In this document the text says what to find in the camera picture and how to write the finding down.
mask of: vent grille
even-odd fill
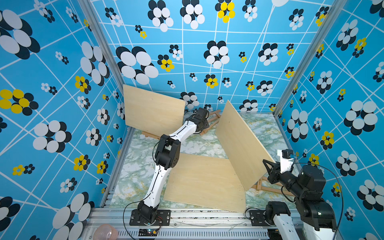
[[[118,239],[131,238],[125,229],[118,229]],[[138,231],[129,231],[132,237],[138,237]],[[156,239],[269,239],[267,229],[160,229]]]

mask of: cable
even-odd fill
[[[146,196],[143,200],[140,200],[140,201],[137,201],[137,202],[141,202],[141,201],[146,200],[146,198],[149,197],[149,195],[150,195],[150,194],[148,194],[148,196]],[[134,238],[129,234],[127,228],[125,227],[124,213],[125,213],[125,209],[126,209],[129,205],[134,204],[134,203],[137,203],[137,202],[131,202],[130,204],[126,205],[125,208],[124,208],[124,211],[122,212],[122,223],[123,223],[124,228],[125,228],[125,230],[127,231],[128,235],[129,235],[133,240],[136,240],[136,239],[134,239]]]
[[[295,202],[295,201],[292,201],[291,199],[289,199],[289,198],[284,194],[284,192],[283,192],[283,187],[284,187],[284,186],[281,186],[281,193],[282,193],[282,195],[283,195],[288,201],[290,201],[290,202]]]
[[[294,163],[294,164],[308,164],[308,163],[307,163],[307,162],[296,162],[296,163]],[[321,165],[319,165],[319,164],[316,164],[316,163],[311,163],[311,164],[312,164],[312,165],[317,165],[317,166],[319,166],[319,167],[322,167],[322,168],[324,168],[324,169],[330,171],[330,172],[335,176],[335,178],[336,178],[336,180],[337,180],[337,183],[338,183],[339,186],[340,186],[340,195],[341,195],[341,214],[340,214],[340,218],[339,218],[339,223],[337,224],[337,227],[336,227],[335,234],[333,235],[333,238],[332,238],[332,240],[335,240],[337,231],[339,230],[339,226],[340,226],[341,219],[343,218],[343,211],[344,211],[344,197],[343,197],[343,192],[342,192],[342,190],[341,190],[341,185],[340,185],[339,179],[337,178],[336,174],[334,174],[331,170],[329,170],[328,168],[323,167],[323,166],[321,166]]]

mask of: plywood board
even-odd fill
[[[229,101],[216,128],[216,135],[245,190],[249,190],[266,173],[263,159],[275,162]]]
[[[124,85],[125,123],[161,137],[183,124],[185,101]]]
[[[228,159],[180,153],[164,200],[245,211],[245,189]]]

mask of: green marble surface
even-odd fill
[[[276,150],[286,149],[287,146],[272,114],[241,114],[241,116],[262,142],[269,154],[278,161]],[[216,126],[203,136],[199,134],[191,135],[182,143],[180,152],[227,158],[215,135],[215,129]],[[155,164],[152,159],[152,151],[156,143],[156,139],[145,137],[141,134],[140,130],[135,131],[128,155],[114,190],[110,207],[125,207],[131,202],[140,201],[145,196],[154,173]],[[266,181],[263,181],[262,185],[279,188],[279,186],[271,185]],[[162,190],[160,208],[201,208],[201,206],[163,200],[165,188],[166,185]],[[282,201],[287,203],[289,208],[295,208],[295,205],[287,201],[281,194],[262,190],[256,191],[255,189],[246,191],[247,207],[265,208],[268,201]]]

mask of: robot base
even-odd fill
[[[138,209],[134,209],[131,212],[131,219],[129,221],[130,226],[149,226],[146,224],[145,220],[140,216],[140,211]],[[161,217],[163,222],[161,226],[169,226],[170,221],[170,210],[157,210],[156,217]],[[153,226],[160,226],[159,221],[156,219],[152,224]]]

